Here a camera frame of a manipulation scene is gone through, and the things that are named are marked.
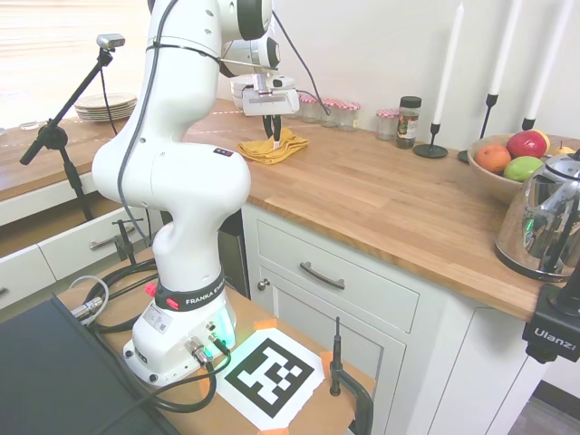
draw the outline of window blind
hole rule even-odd
[[[96,64],[98,34],[126,39],[107,92],[139,95],[149,23],[146,0],[0,0],[0,127],[53,117]],[[99,77],[84,95],[95,93]]]

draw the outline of electric kettle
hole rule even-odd
[[[544,282],[567,281],[580,259],[580,151],[550,158],[509,206],[496,255]]]

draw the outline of candle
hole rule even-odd
[[[532,98],[532,103],[527,111],[526,118],[529,120],[534,120],[537,115],[537,109],[542,101],[542,96],[546,90],[547,79],[552,71],[552,66],[554,66],[554,60],[556,59],[558,47],[562,42],[562,37],[564,36],[564,30],[566,29],[566,24],[568,18],[570,17],[570,12],[572,11],[572,5],[574,0],[563,0],[562,7],[560,9],[560,14],[556,20],[556,28],[552,33],[552,38],[550,39],[549,45],[547,47],[546,59],[540,70],[540,75],[538,76],[536,83],[536,91],[534,92],[534,97]]]
[[[506,70],[509,49],[511,48],[511,43],[514,39],[514,34],[516,33],[517,19],[519,18],[519,13],[521,10],[522,0],[512,0],[511,7],[509,8],[509,15],[507,17],[506,30],[504,31],[504,35],[501,40],[501,46],[499,47],[496,70],[493,73],[491,87],[489,88],[490,95],[499,94],[499,85],[501,84],[501,79],[503,78],[504,71]]]
[[[437,106],[435,106],[435,115],[433,116],[434,124],[441,124],[441,114],[443,113],[443,104],[445,103],[445,96],[447,89],[450,86],[451,69],[455,59],[455,52],[457,51],[457,44],[459,42],[459,32],[461,31],[461,23],[463,22],[463,4],[459,5],[451,27],[451,37],[449,39],[449,47],[447,48],[447,56],[445,57],[445,66],[443,68],[443,76],[441,77],[441,85],[439,87],[439,96],[437,97]]]

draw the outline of fruit bowl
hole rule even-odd
[[[481,166],[479,166],[479,164],[475,161],[475,156],[478,154],[479,150],[492,143],[498,143],[505,147],[508,145],[508,140],[512,136],[513,134],[499,134],[497,136],[489,136],[474,142],[473,145],[471,145],[471,148],[468,150],[469,166],[471,167],[473,173],[492,196],[506,205],[511,203],[512,198],[522,188],[524,183],[514,181],[512,179],[505,179],[500,175],[496,175],[486,169],[481,168]],[[548,135],[547,137],[551,142],[551,146],[547,152],[547,155],[553,154],[560,147],[560,143],[562,141],[567,147],[573,150],[578,149],[578,140],[570,140],[570,138],[563,138],[553,135]]]
[[[514,181],[512,179],[504,179],[500,175],[496,175],[489,172],[487,169],[483,169],[475,161],[475,156],[478,151],[492,143],[498,143],[504,147],[508,144],[511,134],[501,134],[498,136],[489,136],[488,138],[483,138],[478,140],[471,148],[468,150],[469,167],[476,175],[476,177],[481,181],[481,183],[487,188],[489,193],[499,199],[504,204],[511,202],[512,198],[517,194],[517,192],[522,188],[523,183]]]

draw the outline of yellow towel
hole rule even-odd
[[[239,142],[237,149],[240,154],[251,160],[261,161],[266,165],[274,165],[308,145],[308,140],[295,136],[290,129],[282,128],[280,132],[280,148],[274,150],[274,136],[268,140]]]

